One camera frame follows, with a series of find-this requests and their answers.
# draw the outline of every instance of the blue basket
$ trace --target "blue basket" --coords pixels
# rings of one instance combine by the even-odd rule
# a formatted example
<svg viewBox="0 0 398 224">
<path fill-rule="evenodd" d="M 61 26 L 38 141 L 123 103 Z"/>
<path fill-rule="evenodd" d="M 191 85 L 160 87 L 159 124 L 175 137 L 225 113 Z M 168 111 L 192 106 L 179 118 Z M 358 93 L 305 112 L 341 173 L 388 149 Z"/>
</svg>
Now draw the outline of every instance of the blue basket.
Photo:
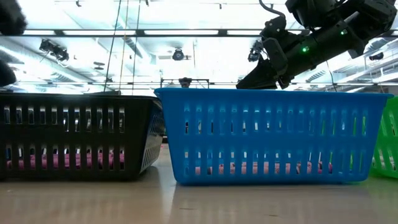
<svg viewBox="0 0 398 224">
<path fill-rule="evenodd" d="M 155 93 L 164 107 L 174 177 L 194 185 L 365 180 L 392 97 L 185 88 Z"/>
</svg>

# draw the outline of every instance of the black basket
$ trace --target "black basket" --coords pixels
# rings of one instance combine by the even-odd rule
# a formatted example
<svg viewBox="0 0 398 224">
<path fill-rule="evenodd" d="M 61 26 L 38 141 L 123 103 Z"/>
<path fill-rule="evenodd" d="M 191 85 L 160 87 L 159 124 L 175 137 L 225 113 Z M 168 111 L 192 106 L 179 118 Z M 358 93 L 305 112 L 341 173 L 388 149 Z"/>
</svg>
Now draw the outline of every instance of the black basket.
<svg viewBox="0 0 398 224">
<path fill-rule="evenodd" d="M 153 97 L 0 94 L 0 179 L 136 179 L 163 134 Z"/>
</svg>

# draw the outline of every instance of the green led light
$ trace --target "green led light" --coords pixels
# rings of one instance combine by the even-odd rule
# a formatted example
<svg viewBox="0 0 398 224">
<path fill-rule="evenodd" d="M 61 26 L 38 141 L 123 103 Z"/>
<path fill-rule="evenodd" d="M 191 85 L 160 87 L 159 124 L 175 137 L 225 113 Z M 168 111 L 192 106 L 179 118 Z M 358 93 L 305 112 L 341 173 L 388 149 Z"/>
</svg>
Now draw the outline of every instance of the green led light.
<svg viewBox="0 0 398 224">
<path fill-rule="evenodd" d="M 308 48 L 308 47 L 303 47 L 302 49 L 301 49 L 301 51 L 302 52 L 308 52 L 310 49 Z"/>
</svg>

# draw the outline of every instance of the glass ceiling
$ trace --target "glass ceiling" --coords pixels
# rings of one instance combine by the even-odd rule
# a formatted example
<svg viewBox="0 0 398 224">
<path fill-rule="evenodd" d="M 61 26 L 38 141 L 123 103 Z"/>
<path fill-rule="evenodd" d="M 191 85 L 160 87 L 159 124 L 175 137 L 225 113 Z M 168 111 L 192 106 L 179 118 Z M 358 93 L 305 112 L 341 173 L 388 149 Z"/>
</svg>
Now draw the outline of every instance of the glass ceiling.
<svg viewBox="0 0 398 224">
<path fill-rule="evenodd" d="M 285 5 L 281 4 L 284 1 L 263 1 L 285 13 L 288 29 L 303 29 L 287 12 Z M 79 6 L 75 0 L 19 2 L 29 23 L 28 30 L 22 37 L 0 37 L 0 52 L 20 61 L 9 62 L 17 70 L 19 79 L 19 83 L 12 88 L 40 92 L 101 91 L 106 81 L 109 55 L 108 88 L 120 89 L 125 94 L 131 94 L 134 82 L 134 88 L 137 88 L 134 94 L 151 95 L 152 89 L 160 86 L 161 78 L 204 78 L 217 84 L 212 85 L 212 88 L 234 88 L 237 80 L 256 66 L 256 63 L 249 63 L 247 57 L 252 44 L 259 38 L 259 30 L 264 28 L 265 21 L 276 17 L 263 10 L 257 0 L 122 0 L 119 16 L 118 0 L 84 0 L 78 2 Z M 116 20 L 119 31 L 113 38 Z M 185 32 L 192 36 L 179 37 L 179 31 L 172 31 L 184 29 L 188 29 Z M 234 31 L 237 34 L 249 35 L 201 37 L 201 34 L 209 33 L 210 30 L 198 29 L 211 29 L 215 34 L 219 34 L 219 29 L 237 29 L 244 30 Z M 393 29 L 398 29 L 397 19 Z M 157 30 L 165 32 L 162 37 L 137 37 L 134 34 L 139 30 L 145 34 L 159 34 Z M 126 41 L 123 39 L 125 34 L 130 37 Z M 70 60 L 60 64 L 52 56 L 41 52 L 39 46 L 43 39 L 65 47 Z M 386 39 L 390 42 L 386 48 L 392 52 L 388 61 L 391 63 L 396 58 L 395 39 Z M 183 50 L 186 60 L 176 62 L 171 59 L 177 48 Z M 94 62 L 104 63 L 104 69 L 95 69 Z M 328 65 L 320 65 L 316 70 L 298 76 L 295 81 L 302 85 L 290 89 L 324 91 L 331 87 L 328 69 L 338 82 L 369 68 L 365 58 L 351 60 L 348 54 L 342 54 L 330 60 Z M 373 72 L 372 78 L 378 76 L 377 72 Z M 356 82 L 358 78 L 347 83 Z M 203 84 L 198 83 L 197 86 L 202 88 Z"/>
</svg>

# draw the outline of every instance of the ceiling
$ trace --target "ceiling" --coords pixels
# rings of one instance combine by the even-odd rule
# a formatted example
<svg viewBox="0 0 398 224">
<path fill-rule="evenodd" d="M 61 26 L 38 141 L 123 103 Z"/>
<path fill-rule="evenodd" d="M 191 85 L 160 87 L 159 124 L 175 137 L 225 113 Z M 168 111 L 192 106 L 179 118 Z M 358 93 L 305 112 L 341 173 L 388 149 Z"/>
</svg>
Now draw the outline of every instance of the ceiling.
<svg viewBox="0 0 398 224">
<path fill-rule="evenodd" d="M 283 1 L 263 1 L 274 4 L 274 9 L 287 15 L 288 29 L 303 29 L 281 4 Z M 161 78 L 182 77 L 209 79 L 214 83 L 211 88 L 234 88 L 237 80 L 256 66 L 247 58 L 257 37 L 201 35 L 218 29 L 257 34 L 264 28 L 265 21 L 275 17 L 263 10 L 257 0 L 122 0 L 119 17 L 118 0 L 79 1 L 81 7 L 75 0 L 19 0 L 19 3 L 29 23 L 27 31 L 18 37 L 0 36 L 0 58 L 14 68 L 18 79 L 7 88 L 28 92 L 103 91 L 109 55 L 107 90 L 121 90 L 126 95 L 153 95 L 153 89 L 160 87 Z M 119 29 L 118 36 L 100 35 L 102 30 L 109 32 L 115 25 Z M 148 30 L 148 33 L 165 30 L 165 34 L 189 29 L 197 36 L 124 38 L 124 29 Z M 392 29 L 398 29 L 397 19 Z M 46 35 L 54 30 L 76 35 Z M 65 47 L 70 59 L 57 62 L 51 55 L 44 54 L 39 50 L 43 39 Z M 372 82 L 388 82 L 395 87 L 397 46 L 395 37 L 374 39 L 363 57 L 353 60 L 347 53 L 341 54 L 297 76 L 293 80 L 296 85 L 288 90 L 334 91 L 331 74 L 333 82 L 339 84 L 338 91 L 379 91 L 380 87 Z M 176 48 L 183 50 L 187 60 L 171 59 Z M 383 60 L 368 59 L 378 52 L 384 52 Z M 95 69 L 94 62 L 104 63 L 103 70 Z M 207 87 L 204 83 L 192 87 Z M 359 83 L 369 83 L 369 86 L 356 86 Z"/>
</svg>

